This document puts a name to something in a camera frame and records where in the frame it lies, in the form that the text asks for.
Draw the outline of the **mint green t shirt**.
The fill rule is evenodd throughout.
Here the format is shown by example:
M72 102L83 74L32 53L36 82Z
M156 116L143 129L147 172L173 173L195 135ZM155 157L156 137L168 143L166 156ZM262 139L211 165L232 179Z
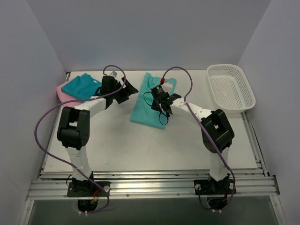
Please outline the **mint green t shirt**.
M160 115L160 112L151 109L153 96L150 93L150 89L159 85L160 80L160 77L152 76L150 73L145 74L137 101L129 118L131 122L153 128L165 129L167 118L164 115Z

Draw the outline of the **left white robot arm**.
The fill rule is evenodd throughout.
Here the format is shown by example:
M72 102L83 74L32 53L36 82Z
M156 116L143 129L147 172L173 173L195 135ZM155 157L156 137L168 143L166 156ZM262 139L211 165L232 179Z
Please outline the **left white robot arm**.
M138 93L129 81L122 78L124 86L113 76L103 76L101 86L96 89L90 101L76 107L62 109L57 138L65 147L73 168L72 183L83 196L94 193L93 171L86 153L90 138L90 119L100 111L106 110L115 100L121 104L129 96Z

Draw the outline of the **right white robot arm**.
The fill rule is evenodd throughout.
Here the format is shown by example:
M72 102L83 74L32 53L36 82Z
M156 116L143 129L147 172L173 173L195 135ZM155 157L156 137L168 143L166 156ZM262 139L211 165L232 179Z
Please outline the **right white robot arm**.
M221 109L215 111L192 104L178 94L169 94L164 86L157 85L150 90L153 97L151 108L167 118L181 116L201 128L202 141L210 152L210 171L212 179L208 182L211 192L217 194L225 188L224 178L230 172L228 153L235 137L231 124Z

